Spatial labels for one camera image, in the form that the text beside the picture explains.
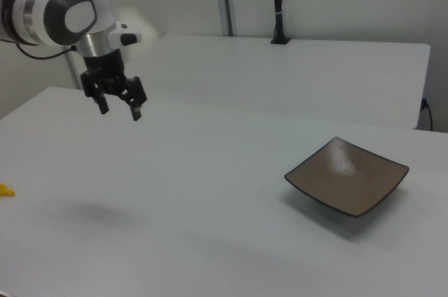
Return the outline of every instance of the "power cord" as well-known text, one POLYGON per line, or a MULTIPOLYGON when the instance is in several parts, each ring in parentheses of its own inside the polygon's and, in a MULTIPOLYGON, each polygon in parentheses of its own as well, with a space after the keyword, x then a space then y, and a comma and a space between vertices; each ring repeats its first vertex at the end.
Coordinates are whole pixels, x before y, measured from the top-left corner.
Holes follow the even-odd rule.
POLYGON ((433 115, 431 113, 431 108, 429 107, 428 100, 427 99, 421 99, 420 111, 423 111, 425 108, 428 108, 430 130, 434 131, 433 130, 433 115))
POLYGON ((72 47, 70 47, 70 49, 68 49, 68 50, 63 50, 62 52, 59 52, 58 54, 51 55, 51 56, 49 56, 49 57, 36 57, 36 56, 34 56, 34 55, 29 54, 27 51, 25 51, 25 50, 22 48, 22 46, 20 46, 20 44, 19 44, 19 43, 16 43, 15 41, 5 40, 5 39, 0 39, 0 41, 3 41, 4 43, 14 43, 14 44, 17 46, 17 48, 18 48, 18 50, 19 50, 20 52, 22 52, 22 53, 23 53, 24 55, 26 55, 27 57, 30 57, 30 58, 35 59, 35 60, 49 60, 49 59, 54 59, 55 57, 60 57, 61 55, 64 55, 65 53, 68 53, 68 52, 71 52, 71 51, 75 51, 75 50, 76 50, 76 47, 75 47, 75 46, 72 46, 72 47))

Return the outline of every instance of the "brown plate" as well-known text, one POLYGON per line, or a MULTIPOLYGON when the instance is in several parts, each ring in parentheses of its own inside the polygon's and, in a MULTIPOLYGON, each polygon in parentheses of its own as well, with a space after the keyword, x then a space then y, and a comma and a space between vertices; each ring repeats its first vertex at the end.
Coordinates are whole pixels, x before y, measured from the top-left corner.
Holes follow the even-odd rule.
POLYGON ((333 138, 285 175, 311 198, 350 216, 361 216, 389 195, 409 167, 333 138))

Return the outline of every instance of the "white table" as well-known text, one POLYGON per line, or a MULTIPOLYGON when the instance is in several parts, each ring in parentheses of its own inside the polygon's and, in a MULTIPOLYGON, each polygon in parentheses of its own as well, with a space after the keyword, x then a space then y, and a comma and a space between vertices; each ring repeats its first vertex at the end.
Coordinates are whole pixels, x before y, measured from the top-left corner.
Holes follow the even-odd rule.
POLYGON ((149 97, 412 129, 430 48, 412 43, 164 36, 127 63, 149 97))
POLYGON ((0 120, 18 297, 446 296, 448 136, 49 88, 0 120), (284 174, 334 136, 410 167, 359 219, 284 174))

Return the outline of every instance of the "white wall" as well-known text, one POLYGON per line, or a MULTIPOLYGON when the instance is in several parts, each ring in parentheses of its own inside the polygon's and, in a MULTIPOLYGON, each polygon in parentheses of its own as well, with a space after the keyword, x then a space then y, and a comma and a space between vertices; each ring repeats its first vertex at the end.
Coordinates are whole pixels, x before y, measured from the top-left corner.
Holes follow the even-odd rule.
MULTIPOLYGON (((24 47, 38 56, 60 51, 60 48, 24 47)), ((50 85, 74 88, 63 57, 36 61, 25 57, 15 45, 0 42, 0 118, 50 85)))
MULTIPOLYGON (((274 0, 231 4, 237 36, 272 37, 274 0)), ((425 95, 435 129, 448 132, 448 0, 283 0, 283 13, 294 38, 431 45, 425 95)))

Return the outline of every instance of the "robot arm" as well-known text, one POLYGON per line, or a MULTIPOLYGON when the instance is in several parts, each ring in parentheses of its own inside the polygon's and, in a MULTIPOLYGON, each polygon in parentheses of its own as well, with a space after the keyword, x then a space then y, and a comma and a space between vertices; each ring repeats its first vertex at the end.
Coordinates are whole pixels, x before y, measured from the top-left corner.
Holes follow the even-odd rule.
POLYGON ((25 45, 75 46, 87 72, 85 95, 109 108, 104 94, 127 102, 134 120, 146 95, 138 77, 126 78, 120 48, 141 41, 135 25, 116 22, 109 0, 0 0, 0 39, 25 45))

